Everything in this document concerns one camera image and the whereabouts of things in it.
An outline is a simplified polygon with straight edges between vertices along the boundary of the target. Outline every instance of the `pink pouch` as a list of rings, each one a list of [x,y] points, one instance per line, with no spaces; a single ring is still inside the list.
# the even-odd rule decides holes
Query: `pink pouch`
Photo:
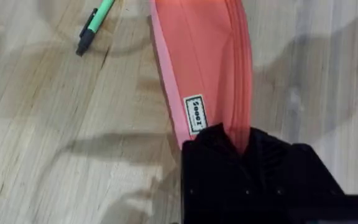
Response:
[[[241,0],[154,0],[151,6],[179,145],[223,123],[242,154],[250,130],[252,60]]]

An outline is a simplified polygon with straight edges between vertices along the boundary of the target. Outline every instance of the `wood grain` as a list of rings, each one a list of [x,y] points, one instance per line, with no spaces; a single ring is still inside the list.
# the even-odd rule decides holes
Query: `wood grain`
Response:
[[[147,1],[0,0],[0,223],[180,221],[180,173]],[[312,144],[358,193],[358,0],[243,0],[253,125]]]

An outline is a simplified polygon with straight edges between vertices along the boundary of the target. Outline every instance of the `fabric label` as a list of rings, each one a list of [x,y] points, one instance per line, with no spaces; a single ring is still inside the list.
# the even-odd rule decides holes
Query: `fabric label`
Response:
[[[202,95],[186,97],[185,107],[191,135],[198,134],[202,129],[208,127]]]

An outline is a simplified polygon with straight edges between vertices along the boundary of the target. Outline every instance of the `light wood surface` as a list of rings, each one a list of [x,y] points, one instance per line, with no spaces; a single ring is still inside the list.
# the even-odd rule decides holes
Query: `light wood surface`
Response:
[[[180,221],[180,153],[149,5],[117,0],[75,55],[99,0],[0,0],[0,223]],[[358,193],[358,0],[243,0],[252,122],[311,144]]]

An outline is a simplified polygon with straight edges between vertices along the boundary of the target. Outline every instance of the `zipper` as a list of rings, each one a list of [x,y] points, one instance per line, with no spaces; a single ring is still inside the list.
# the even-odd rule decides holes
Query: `zipper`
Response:
[[[249,35],[246,34],[246,14],[240,0],[227,0],[226,4],[231,18],[234,41],[234,92],[236,95],[231,124],[244,124],[244,121],[246,121],[247,124],[250,124],[250,96],[252,91],[252,79],[251,75],[248,73],[252,73],[252,69],[251,71],[247,71],[247,67],[252,68],[252,57],[250,47],[247,47],[247,45],[250,45],[250,40]],[[240,128],[240,130],[236,130],[235,141],[248,143],[249,126]],[[246,149],[246,145],[244,145],[244,143],[240,145],[241,148],[237,148],[237,151],[242,154]]]

